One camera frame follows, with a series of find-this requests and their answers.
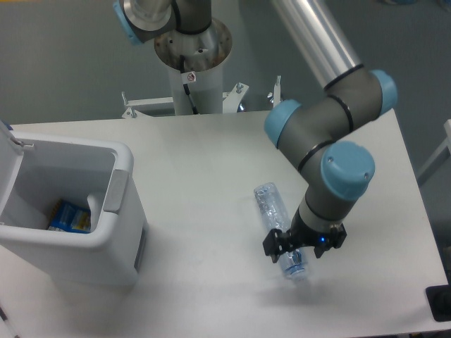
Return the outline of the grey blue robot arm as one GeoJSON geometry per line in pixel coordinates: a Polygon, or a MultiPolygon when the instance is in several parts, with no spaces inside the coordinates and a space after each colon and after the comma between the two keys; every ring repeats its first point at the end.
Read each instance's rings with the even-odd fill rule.
{"type": "MultiPolygon", "coordinates": [[[[397,87],[381,70],[367,70],[323,1],[274,1],[273,6],[326,97],[303,108],[275,103],[264,122],[268,138],[307,182],[288,230],[270,230],[263,242],[273,261],[310,246],[316,257],[340,248],[343,220],[375,172],[371,154],[345,137],[397,103],[397,87]]],[[[228,30],[210,1],[115,1],[113,9],[133,44],[154,42],[175,71],[171,89],[179,115],[215,113],[222,93],[201,80],[230,53],[228,30]]]]}

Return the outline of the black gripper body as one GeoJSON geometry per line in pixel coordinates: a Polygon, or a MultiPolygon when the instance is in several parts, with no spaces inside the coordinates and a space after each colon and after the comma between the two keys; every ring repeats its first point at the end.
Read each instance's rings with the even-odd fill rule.
{"type": "Polygon", "coordinates": [[[289,229],[290,243],[295,248],[313,247],[314,252],[326,252],[333,248],[329,234],[311,229],[296,211],[289,229]]]}

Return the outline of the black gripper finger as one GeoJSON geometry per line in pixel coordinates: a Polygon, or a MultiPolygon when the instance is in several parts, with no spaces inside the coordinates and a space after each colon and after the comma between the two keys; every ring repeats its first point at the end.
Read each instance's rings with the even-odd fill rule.
{"type": "Polygon", "coordinates": [[[283,254],[292,251],[291,234],[289,231],[273,228],[269,230],[262,245],[265,255],[271,258],[272,263],[277,263],[283,254]]]}
{"type": "Polygon", "coordinates": [[[331,225],[327,233],[320,233],[314,246],[314,254],[316,258],[330,249],[339,249],[347,237],[347,232],[342,223],[339,225],[331,225]]]}

